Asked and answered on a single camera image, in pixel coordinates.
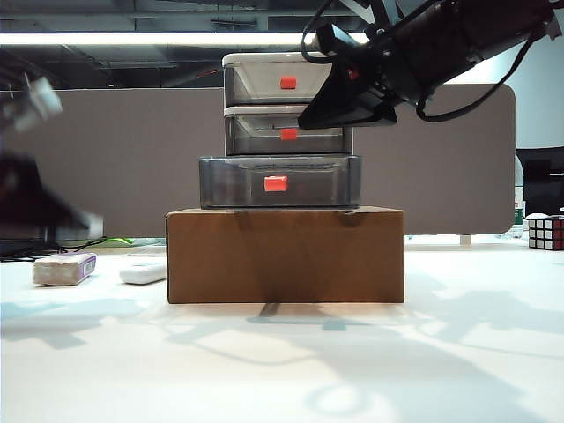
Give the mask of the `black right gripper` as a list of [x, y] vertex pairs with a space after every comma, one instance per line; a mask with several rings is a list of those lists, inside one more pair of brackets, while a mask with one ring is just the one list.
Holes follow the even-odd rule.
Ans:
[[298, 118], [301, 129], [391, 126], [395, 107], [434, 93], [434, 23], [430, 19], [375, 22], [368, 42], [333, 64], [319, 92]]

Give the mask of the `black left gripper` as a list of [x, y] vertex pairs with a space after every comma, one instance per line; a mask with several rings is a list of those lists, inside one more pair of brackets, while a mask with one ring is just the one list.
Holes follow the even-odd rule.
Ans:
[[1, 237], [54, 240], [61, 230], [86, 230], [85, 214], [41, 181], [34, 159], [1, 154]]

